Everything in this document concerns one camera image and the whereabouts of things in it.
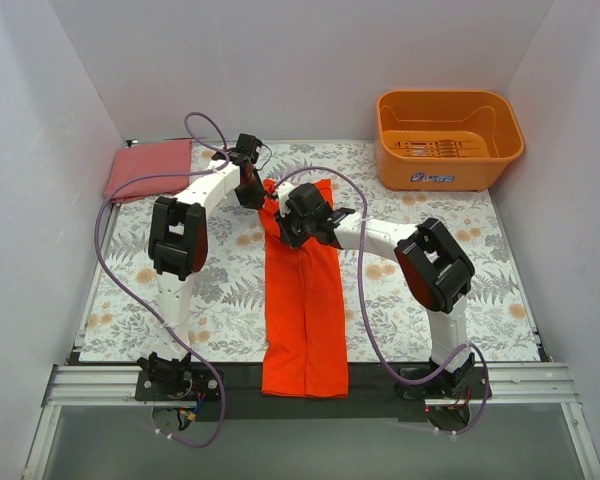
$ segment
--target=leaf pattern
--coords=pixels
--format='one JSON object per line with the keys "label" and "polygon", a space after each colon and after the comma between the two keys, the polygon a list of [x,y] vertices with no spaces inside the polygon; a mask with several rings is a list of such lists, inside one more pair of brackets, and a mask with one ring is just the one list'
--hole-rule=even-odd
{"label": "leaf pattern", "polygon": [[[298,167],[335,168],[360,186],[369,200],[369,216],[401,223],[428,217],[444,221],[474,263],[476,275],[467,304],[467,329],[489,360],[538,360],[533,333],[516,283],[502,232],[488,192],[393,192],[377,180],[374,146],[272,144],[273,157],[262,178],[279,179]],[[193,168],[202,168],[204,148],[195,147]],[[293,182],[316,181],[324,172],[303,172]],[[332,178],[338,206],[360,208],[357,194]],[[147,255],[155,197],[120,207],[107,262],[135,293],[157,308],[158,286]],[[264,319],[264,240],[257,212],[229,194],[207,219],[209,253],[194,279],[189,339],[211,361],[262,361],[267,349]],[[369,345],[358,299],[357,252],[340,251],[346,338],[350,361],[376,361]],[[378,344],[391,361],[426,361],[431,350],[429,322],[392,262],[365,255],[365,305]],[[147,355],[157,338],[158,322],[113,282],[100,274],[82,361],[134,361]]]}

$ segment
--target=label on bin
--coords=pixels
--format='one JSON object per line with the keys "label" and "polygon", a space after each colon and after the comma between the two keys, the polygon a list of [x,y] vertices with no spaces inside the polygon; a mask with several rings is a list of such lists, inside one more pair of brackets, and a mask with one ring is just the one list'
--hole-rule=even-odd
{"label": "label on bin", "polygon": [[424,172],[418,172],[411,175],[412,182],[443,182],[451,183],[456,178],[453,175],[425,175]]}

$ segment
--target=red folded cloth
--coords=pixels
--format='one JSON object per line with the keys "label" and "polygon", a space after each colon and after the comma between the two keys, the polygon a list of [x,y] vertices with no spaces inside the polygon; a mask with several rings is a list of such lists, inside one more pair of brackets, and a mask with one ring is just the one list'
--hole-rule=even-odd
{"label": "red folded cloth", "polygon": [[[272,192],[274,182],[264,181]],[[333,205],[331,181],[316,186]],[[292,249],[280,241],[265,200],[265,319],[269,348],[262,364],[262,393],[300,397],[345,397],[349,390],[344,299],[338,253],[310,239]]]}
{"label": "red folded cloth", "polygon": [[[192,145],[193,140],[172,140],[118,150],[104,196],[108,197],[132,178],[157,173],[189,172]],[[113,200],[120,203],[132,202],[148,195],[178,193],[188,186],[189,177],[151,178],[123,188]]]}

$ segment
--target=white wall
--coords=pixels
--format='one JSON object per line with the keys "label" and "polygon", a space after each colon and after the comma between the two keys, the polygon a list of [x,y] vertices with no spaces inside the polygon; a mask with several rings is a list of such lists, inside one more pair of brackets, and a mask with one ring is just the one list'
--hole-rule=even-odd
{"label": "white wall", "polygon": [[121,139],[46,0],[0,1],[0,480],[20,478]]}
{"label": "white wall", "polygon": [[[552,0],[51,0],[126,139],[372,138],[394,88],[509,83]],[[210,129],[203,127],[203,133]]]}
{"label": "white wall", "polygon": [[495,189],[549,353],[600,455],[600,1],[556,1],[507,96],[527,153]]}

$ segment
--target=gray floor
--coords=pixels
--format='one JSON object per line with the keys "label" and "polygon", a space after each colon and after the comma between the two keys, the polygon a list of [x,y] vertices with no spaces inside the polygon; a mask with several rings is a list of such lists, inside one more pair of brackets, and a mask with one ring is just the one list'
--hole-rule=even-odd
{"label": "gray floor", "polygon": [[[134,419],[150,424],[150,409],[65,407],[45,478],[583,478],[560,405],[491,405],[455,441],[392,420],[233,421],[205,450]],[[187,432],[202,439],[213,427]]]}

